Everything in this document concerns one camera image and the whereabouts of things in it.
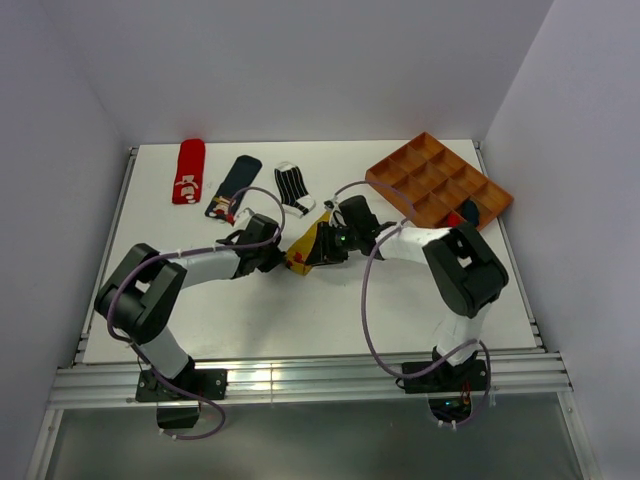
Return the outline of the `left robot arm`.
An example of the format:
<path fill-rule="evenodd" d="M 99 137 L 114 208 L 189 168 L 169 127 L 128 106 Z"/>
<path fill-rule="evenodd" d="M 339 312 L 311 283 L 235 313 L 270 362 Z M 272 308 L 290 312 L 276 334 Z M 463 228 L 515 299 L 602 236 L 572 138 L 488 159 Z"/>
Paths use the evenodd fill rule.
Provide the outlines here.
<path fill-rule="evenodd" d="M 159 388 L 172 399 L 183 399 L 203 380 L 168 326 L 180 292 L 272 270 L 283 257 L 280 239 L 275 220 L 253 214 L 240 229 L 208 247 L 161 253 L 136 244 L 100 288 L 94 310 L 105 318 L 110 334 L 121 331 L 119 339 L 160 376 Z"/>

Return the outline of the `plain navy ankle sock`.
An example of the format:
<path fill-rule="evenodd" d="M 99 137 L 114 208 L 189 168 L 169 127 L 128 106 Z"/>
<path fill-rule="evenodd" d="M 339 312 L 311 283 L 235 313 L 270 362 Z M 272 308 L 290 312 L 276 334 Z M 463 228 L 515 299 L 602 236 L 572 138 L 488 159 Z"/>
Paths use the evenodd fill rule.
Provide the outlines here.
<path fill-rule="evenodd" d="M 466 200 L 460 208 L 461 217 L 474 227 L 480 225 L 480 210 L 478 206 L 471 200 Z"/>

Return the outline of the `yellow sock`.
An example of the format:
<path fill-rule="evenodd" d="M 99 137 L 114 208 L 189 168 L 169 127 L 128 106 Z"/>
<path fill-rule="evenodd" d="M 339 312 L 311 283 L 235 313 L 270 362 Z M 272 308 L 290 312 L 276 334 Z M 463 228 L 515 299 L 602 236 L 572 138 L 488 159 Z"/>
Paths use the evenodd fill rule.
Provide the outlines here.
<path fill-rule="evenodd" d="M 309 227 L 309 229 L 287 250 L 285 256 L 285 266 L 290 271 L 301 276 L 306 276 L 311 271 L 312 267 L 306 264 L 306 260 L 309 257 L 315 243 L 317 237 L 317 227 L 322 222 L 328 222 L 329 216 L 330 214 L 328 212 L 323 213 Z"/>

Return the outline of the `black white striped sock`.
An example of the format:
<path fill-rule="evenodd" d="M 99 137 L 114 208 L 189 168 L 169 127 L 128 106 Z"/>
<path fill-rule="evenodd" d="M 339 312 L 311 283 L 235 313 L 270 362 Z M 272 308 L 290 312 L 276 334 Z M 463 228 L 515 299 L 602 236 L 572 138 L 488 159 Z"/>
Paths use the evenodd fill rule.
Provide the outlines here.
<path fill-rule="evenodd" d="M 304 183 L 300 168 L 282 162 L 274 169 L 274 180 L 285 211 L 297 218 L 309 214 L 316 206 Z"/>

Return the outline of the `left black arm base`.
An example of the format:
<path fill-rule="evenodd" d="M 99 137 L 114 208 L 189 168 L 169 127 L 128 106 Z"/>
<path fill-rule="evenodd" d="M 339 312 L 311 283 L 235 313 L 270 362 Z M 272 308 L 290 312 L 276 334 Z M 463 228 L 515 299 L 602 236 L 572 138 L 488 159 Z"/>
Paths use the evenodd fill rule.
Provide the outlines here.
<path fill-rule="evenodd" d="M 169 387 L 168 380 L 159 380 L 150 370 L 142 370 L 138 377 L 135 401 L 154 403 L 156 423 L 164 431 L 193 428 L 205 405 L 217 407 L 227 387 L 226 369 L 196 369 L 194 379 L 186 387 Z"/>

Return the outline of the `red sock with santa pattern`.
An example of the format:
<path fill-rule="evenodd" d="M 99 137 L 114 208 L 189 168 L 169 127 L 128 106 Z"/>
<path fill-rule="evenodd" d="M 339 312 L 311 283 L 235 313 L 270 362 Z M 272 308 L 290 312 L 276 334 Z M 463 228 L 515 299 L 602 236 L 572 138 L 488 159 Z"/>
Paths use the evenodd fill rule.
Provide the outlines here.
<path fill-rule="evenodd" d="M 464 222 L 464 219 L 454 212 L 450 213 L 447 217 L 447 224 L 450 227 L 455 227 L 463 222 Z"/>

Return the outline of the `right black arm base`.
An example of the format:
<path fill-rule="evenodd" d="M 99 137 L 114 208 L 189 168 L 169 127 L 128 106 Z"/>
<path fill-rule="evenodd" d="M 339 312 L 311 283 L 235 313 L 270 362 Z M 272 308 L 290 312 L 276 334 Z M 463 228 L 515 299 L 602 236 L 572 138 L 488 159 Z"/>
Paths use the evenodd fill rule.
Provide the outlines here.
<path fill-rule="evenodd" d="M 490 364 L 473 355 L 464 363 L 451 366 L 445 362 L 434 371 L 412 379 L 398 378 L 395 384 L 408 395 L 426 394 L 433 417 L 449 426 L 459 425 L 472 417 L 472 395 L 488 396 L 491 382 Z"/>

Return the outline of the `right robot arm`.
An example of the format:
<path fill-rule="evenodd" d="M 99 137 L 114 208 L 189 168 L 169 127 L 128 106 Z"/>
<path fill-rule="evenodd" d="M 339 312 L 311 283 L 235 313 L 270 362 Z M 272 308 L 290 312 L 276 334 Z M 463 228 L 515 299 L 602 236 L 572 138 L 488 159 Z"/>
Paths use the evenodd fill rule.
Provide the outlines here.
<path fill-rule="evenodd" d="M 402 260 L 429 268 L 448 316 L 434 347 L 433 378 L 452 390 L 475 360 L 480 333 L 491 305 L 509 282 L 506 268 L 476 227 L 408 227 L 404 221 L 378 221 L 364 196 L 326 204 L 329 218 L 317 223 L 310 252 L 299 258 L 307 267 L 334 265 L 358 251 L 368 262 Z"/>

